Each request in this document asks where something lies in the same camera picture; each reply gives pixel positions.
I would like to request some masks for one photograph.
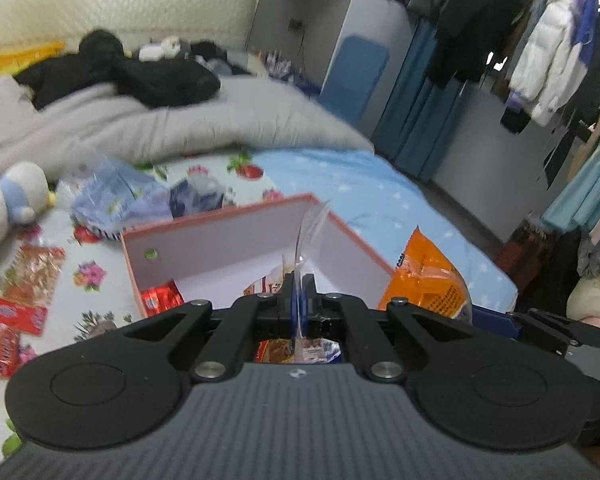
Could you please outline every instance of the plush duck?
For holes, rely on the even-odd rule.
[[[0,177],[0,242],[13,225],[32,223],[46,207],[49,188],[42,168],[19,162]]]

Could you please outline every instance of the yellow fabric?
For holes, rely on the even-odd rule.
[[[0,52],[0,76],[16,75],[34,63],[58,56],[63,50],[64,41],[54,41],[24,50]]]

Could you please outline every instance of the floor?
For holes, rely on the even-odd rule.
[[[471,213],[436,184],[432,182],[424,184],[423,182],[412,180],[424,193],[430,206],[455,225],[467,240],[478,247],[491,260],[494,260],[498,256],[502,250],[503,243],[496,235],[489,231]]]

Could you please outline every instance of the light blue bed sheet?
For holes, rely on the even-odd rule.
[[[382,158],[300,149],[260,152],[254,162],[282,193],[311,192],[330,200],[334,213],[392,265],[419,226],[462,274],[474,304],[512,309],[518,293],[513,282]]]

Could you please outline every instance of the cream tufted headboard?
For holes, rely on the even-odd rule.
[[[0,0],[0,50],[64,40],[76,50],[96,27],[135,48],[171,34],[243,48],[256,0]]]

